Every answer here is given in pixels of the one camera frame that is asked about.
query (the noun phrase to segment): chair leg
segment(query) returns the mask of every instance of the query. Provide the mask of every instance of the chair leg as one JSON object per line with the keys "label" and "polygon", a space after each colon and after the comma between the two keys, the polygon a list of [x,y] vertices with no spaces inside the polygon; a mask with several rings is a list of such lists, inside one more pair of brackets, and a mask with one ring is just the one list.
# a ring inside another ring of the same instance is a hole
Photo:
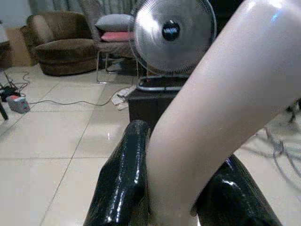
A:
{"label": "chair leg", "polygon": [[[108,58],[109,58],[109,54],[107,53],[106,54],[106,61],[105,61],[105,70],[108,73],[114,73],[114,72],[108,70]],[[101,61],[100,64],[102,64],[102,57],[100,56],[100,51],[97,52],[97,57],[96,57],[96,82],[98,84],[105,84],[105,85],[110,85],[110,84],[128,84],[128,83],[124,83],[124,82],[101,81],[101,80],[99,80],[99,77],[98,77],[99,61]]]}

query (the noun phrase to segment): electric fan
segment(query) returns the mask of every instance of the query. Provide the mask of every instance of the electric fan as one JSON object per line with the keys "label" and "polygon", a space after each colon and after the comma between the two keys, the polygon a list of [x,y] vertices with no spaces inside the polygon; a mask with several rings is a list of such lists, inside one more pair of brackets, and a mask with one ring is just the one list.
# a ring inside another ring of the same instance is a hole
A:
{"label": "electric fan", "polygon": [[153,76],[138,89],[180,90],[216,37],[208,0],[141,0],[132,10],[128,31],[138,62]]}

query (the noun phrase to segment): black latex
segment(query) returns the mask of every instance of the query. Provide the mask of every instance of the black latex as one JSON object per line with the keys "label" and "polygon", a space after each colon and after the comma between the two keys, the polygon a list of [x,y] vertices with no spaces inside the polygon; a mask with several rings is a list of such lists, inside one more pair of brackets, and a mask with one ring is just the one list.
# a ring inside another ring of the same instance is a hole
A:
{"label": "black latex", "polygon": [[146,145],[150,128],[133,121],[102,168],[84,226],[147,225]]}
{"label": "black latex", "polygon": [[202,226],[281,226],[244,165],[232,155],[197,202]]}

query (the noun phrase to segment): floor tile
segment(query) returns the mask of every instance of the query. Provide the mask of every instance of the floor tile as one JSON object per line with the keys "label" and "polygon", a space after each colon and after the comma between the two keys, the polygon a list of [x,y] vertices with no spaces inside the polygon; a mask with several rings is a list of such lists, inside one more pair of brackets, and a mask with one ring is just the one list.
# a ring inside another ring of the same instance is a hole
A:
{"label": "floor tile", "polygon": [[43,226],[81,226],[99,172],[107,159],[73,159],[46,214]]}
{"label": "floor tile", "polygon": [[23,83],[26,82],[22,77],[29,73],[25,78],[30,81],[31,87],[54,87],[60,81],[60,77],[44,75],[40,69],[29,69],[29,70],[20,70],[18,68],[12,68],[8,71],[8,76],[13,80],[14,83]]}
{"label": "floor tile", "polygon": [[[102,86],[98,87],[55,87],[42,100],[53,100],[59,103],[72,103],[76,101],[87,101],[97,103],[103,91]],[[91,111],[94,105],[78,103],[73,105],[58,105],[51,102],[36,104],[33,112],[39,111]]]}
{"label": "floor tile", "polygon": [[85,87],[85,86],[102,86],[96,82],[96,71],[87,72],[84,74],[62,77],[62,81],[58,87]]}
{"label": "floor tile", "polygon": [[128,124],[126,111],[94,111],[74,158],[109,157]]}
{"label": "floor tile", "polygon": [[39,226],[69,161],[0,160],[1,225]]}
{"label": "floor tile", "polygon": [[41,100],[51,89],[51,87],[32,87],[29,85],[22,90],[22,93],[26,95],[27,102],[32,103]]}
{"label": "floor tile", "polygon": [[[301,221],[301,190],[296,190],[279,173],[273,158],[264,158],[251,150],[272,154],[270,145],[262,141],[253,140],[243,145],[235,152],[235,155],[247,167],[256,184],[264,194],[275,214],[285,226],[294,226]],[[279,165],[294,185],[301,189],[300,178],[293,171],[285,157],[279,158]]]}
{"label": "floor tile", "polygon": [[23,114],[10,110],[7,103],[2,102],[2,106],[8,115],[8,120],[4,120],[0,115],[0,136],[11,128],[22,116],[24,116]]}
{"label": "floor tile", "polygon": [[0,158],[70,158],[92,112],[29,112],[0,137]]}

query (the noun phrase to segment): black table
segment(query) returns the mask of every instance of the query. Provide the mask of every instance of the black table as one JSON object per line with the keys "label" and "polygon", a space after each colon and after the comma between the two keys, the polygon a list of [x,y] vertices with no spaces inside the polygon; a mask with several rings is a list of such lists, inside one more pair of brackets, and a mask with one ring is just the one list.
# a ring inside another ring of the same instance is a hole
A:
{"label": "black table", "polygon": [[143,120],[150,125],[153,131],[159,118],[177,93],[177,91],[145,92],[138,89],[134,90],[127,98],[130,121]]}
{"label": "black table", "polygon": [[[0,69],[10,67],[10,62],[7,60],[9,51],[10,51],[9,41],[1,42],[0,43]],[[4,120],[8,119],[8,115],[6,114],[1,101],[0,101],[0,113],[4,118]]]}

